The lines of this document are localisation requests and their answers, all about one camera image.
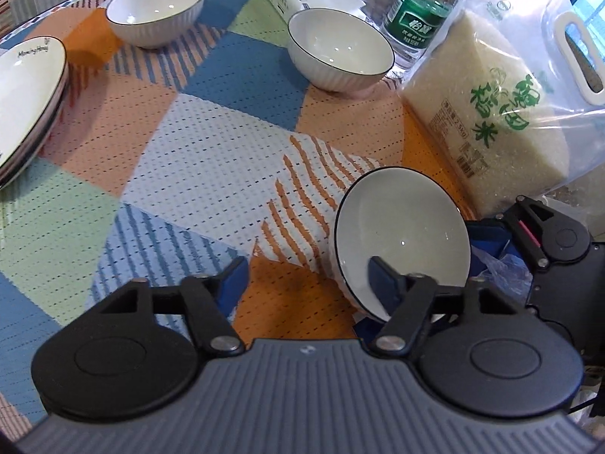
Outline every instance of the barcode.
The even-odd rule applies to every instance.
[[[467,159],[465,159],[463,155],[458,157],[456,162],[458,163],[458,167],[461,168],[462,173],[467,176],[467,179],[470,179],[475,175],[475,171],[473,171],[473,168],[471,168],[471,166],[467,162]]]

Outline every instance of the bag handle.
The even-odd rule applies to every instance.
[[[580,69],[580,63],[576,59],[574,52],[572,51],[567,39],[565,39],[565,29],[569,24],[576,24],[578,29],[580,30],[580,34],[582,35],[582,41],[585,42],[586,47],[588,47],[589,56],[595,63],[595,71],[597,72],[598,77],[601,79],[601,83],[603,83],[603,90],[600,92],[593,92],[589,87],[588,82],[586,81],[586,77],[582,73]],[[557,45],[565,60],[568,62],[569,67],[571,68],[572,73],[574,74],[574,78],[576,80],[576,84],[580,88],[580,93],[582,97],[586,99],[586,101],[593,106],[602,106],[605,104],[605,63],[601,60],[601,56],[597,50],[597,46],[591,38],[588,29],[582,22],[582,19],[571,10],[562,13],[555,19],[554,26],[554,34],[555,39],[557,41]]]

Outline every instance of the bag of rice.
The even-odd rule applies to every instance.
[[[403,87],[480,216],[605,162],[605,93],[585,94],[577,63],[555,43],[567,7],[569,0],[461,0]]]

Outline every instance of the gray ridged surface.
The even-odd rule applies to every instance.
[[[563,414],[506,424],[464,417],[429,396],[404,362],[373,358],[356,340],[258,339],[243,356],[208,363],[161,411],[115,425],[52,416],[18,446],[28,454],[579,454],[595,441]]]

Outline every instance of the green bottle label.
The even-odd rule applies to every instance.
[[[398,41],[422,50],[429,45],[444,20],[445,17],[435,15],[426,4],[396,0],[386,15],[385,27]]]

